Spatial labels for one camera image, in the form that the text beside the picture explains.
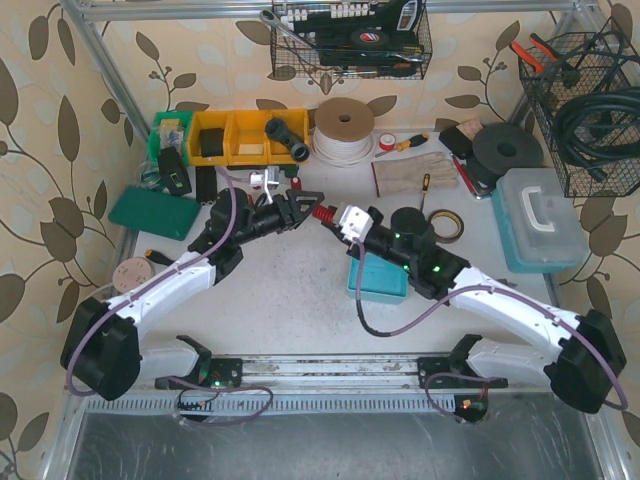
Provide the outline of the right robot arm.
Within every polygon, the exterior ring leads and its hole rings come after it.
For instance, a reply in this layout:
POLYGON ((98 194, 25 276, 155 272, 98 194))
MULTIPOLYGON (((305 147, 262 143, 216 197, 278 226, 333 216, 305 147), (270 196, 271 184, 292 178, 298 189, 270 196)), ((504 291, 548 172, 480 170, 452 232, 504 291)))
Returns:
POLYGON ((449 304, 483 316, 527 342, 527 347, 490 347, 478 340, 470 349, 468 365, 475 379, 484 382, 501 377, 495 363, 485 360, 488 350, 505 358, 507 369, 520 378, 530 369, 531 378, 548 384, 565 404, 595 414, 611 406, 611 392, 624 411, 629 402, 618 379, 627 360, 611 319, 591 309, 585 315, 534 300, 489 277, 467 260, 440 247, 431 223, 414 207, 402 207, 391 216, 390 226, 374 207, 354 205, 340 209, 319 206, 313 215, 348 247, 359 261, 373 254, 401 268, 409 284, 432 301, 423 314, 395 330, 401 335, 449 304))

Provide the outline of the red large spring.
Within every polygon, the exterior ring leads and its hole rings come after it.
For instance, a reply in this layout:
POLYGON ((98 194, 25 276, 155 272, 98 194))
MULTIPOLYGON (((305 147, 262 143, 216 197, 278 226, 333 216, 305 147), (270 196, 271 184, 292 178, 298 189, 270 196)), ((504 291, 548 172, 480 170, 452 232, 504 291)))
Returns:
POLYGON ((249 176, 249 182, 253 189, 261 189, 264 184, 264 173, 252 172, 249 176))

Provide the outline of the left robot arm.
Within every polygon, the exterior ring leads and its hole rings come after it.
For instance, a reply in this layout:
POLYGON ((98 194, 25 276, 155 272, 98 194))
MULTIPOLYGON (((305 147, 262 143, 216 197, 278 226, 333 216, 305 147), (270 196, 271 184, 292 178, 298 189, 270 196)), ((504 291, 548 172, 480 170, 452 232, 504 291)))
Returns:
POLYGON ((89 298, 74 314, 60 363, 68 389, 115 400, 134 384, 167 377, 198 379, 210 355, 188 337, 151 345, 145 336, 172 310, 226 278, 244 244, 298 228, 324 200, 320 192, 288 190, 253 205, 248 194, 220 191, 204 230, 187 252, 131 291, 107 301, 89 298))

